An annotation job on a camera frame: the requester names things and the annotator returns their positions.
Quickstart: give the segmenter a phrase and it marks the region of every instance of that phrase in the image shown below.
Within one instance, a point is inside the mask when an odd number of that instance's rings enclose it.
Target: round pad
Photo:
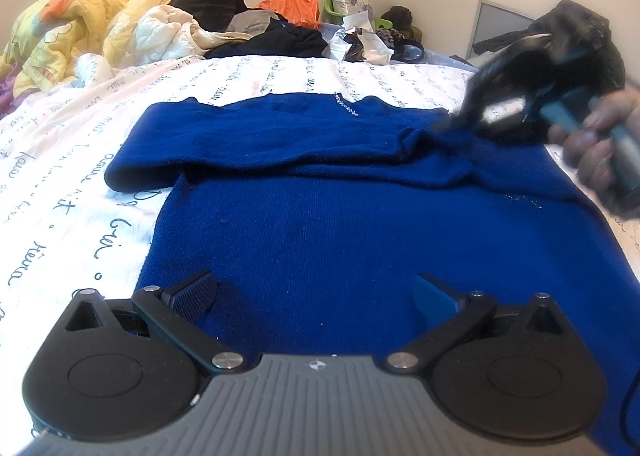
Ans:
[[[22,391],[36,426],[98,442],[167,425],[188,410],[198,385],[193,362],[177,348],[100,327],[45,342]]]
[[[583,432],[602,406],[599,373],[589,370],[589,360],[566,354],[556,335],[538,334],[538,340],[461,344],[434,367],[436,399],[485,436],[542,442]]]
[[[80,360],[69,371],[76,391],[94,398],[112,398],[135,388],[142,380],[139,362],[122,355],[96,355]]]

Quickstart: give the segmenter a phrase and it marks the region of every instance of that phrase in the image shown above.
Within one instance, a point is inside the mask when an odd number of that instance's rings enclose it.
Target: ribbed gray surface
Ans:
[[[263,356],[217,376],[177,422],[127,442],[40,436],[23,456],[604,456],[587,438],[547,447],[486,440],[449,420],[422,383],[370,357]]]

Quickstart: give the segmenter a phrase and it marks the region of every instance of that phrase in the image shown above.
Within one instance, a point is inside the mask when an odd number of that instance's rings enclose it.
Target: human hand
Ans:
[[[611,167],[613,142],[600,139],[606,132],[624,123],[631,136],[640,143],[640,92],[620,90],[600,99],[597,108],[584,120],[580,131],[566,135],[560,127],[552,125],[548,140],[564,147],[562,158],[567,165],[577,168],[578,179],[596,192],[603,206],[625,217],[613,191],[616,176]]]

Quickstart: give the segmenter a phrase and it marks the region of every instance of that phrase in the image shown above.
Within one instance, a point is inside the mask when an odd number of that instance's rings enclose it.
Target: gray cloth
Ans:
[[[248,10],[236,14],[227,32],[249,33],[252,37],[262,35],[269,26],[271,19],[278,19],[276,12],[271,10]]]

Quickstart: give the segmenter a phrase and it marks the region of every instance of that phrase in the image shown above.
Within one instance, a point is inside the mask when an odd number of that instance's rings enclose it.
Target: white bedsheet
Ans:
[[[0,454],[31,440],[22,376],[72,292],[95,287],[106,298],[125,298],[135,286],[169,189],[115,193],[103,174],[151,103],[340,92],[351,101],[374,95],[400,107],[452,110],[469,75],[426,64],[188,57],[29,97],[0,121]],[[637,275],[638,226],[609,222]]]

